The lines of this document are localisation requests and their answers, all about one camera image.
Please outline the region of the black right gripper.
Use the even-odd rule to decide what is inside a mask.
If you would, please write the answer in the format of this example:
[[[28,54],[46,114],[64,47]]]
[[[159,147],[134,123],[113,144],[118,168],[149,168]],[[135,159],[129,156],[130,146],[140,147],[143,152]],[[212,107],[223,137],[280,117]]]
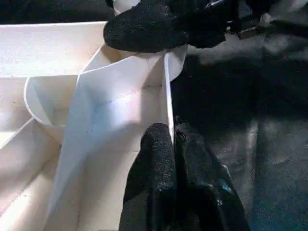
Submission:
[[[129,52],[155,53],[185,44],[212,48],[225,34],[240,31],[239,2],[211,0],[141,0],[107,22],[107,46]]]

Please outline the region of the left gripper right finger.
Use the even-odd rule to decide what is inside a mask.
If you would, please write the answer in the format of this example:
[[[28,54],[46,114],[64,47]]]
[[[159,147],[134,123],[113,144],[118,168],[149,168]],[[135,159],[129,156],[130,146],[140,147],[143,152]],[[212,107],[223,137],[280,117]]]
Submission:
[[[181,227],[185,231],[248,231],[228,169],[189,123],[176,119],[175,158]]]

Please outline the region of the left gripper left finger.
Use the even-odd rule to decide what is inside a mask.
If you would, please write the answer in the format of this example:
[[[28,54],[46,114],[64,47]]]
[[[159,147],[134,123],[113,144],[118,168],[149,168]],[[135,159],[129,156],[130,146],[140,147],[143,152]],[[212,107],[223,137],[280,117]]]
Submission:
[[[174,227],[177,174],[168,126],[150,125],[127,178],[121,231],[170,231]]]

